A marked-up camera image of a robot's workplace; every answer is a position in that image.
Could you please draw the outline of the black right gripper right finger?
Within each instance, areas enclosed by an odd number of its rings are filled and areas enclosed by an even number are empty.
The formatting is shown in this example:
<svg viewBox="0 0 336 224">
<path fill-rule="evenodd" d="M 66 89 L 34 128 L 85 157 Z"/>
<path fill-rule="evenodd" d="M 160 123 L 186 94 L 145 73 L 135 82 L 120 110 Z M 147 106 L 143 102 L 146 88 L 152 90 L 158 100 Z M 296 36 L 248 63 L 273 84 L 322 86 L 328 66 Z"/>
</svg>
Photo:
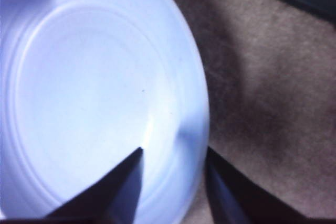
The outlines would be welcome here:
<svg viewBox="0 0 336 224">
<path fill-rule="evenodd" d="M 215 223 L 335 223 L 309 218 L 262 189 L 207 148 L 207 199 Z"/>
</svg>

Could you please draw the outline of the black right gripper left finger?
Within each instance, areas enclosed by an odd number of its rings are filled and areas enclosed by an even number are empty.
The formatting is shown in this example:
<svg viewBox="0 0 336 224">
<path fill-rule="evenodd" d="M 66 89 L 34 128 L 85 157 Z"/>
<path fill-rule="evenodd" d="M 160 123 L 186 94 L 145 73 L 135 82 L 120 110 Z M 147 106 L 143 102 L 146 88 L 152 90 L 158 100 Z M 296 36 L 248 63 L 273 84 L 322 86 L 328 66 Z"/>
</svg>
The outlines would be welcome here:
<svg viewBox="0 0 336 224">
<path fill-rule="evenodd" d="M 142 188 L 143 149 L 39 223 L 133 223 Z"/>
</svg>

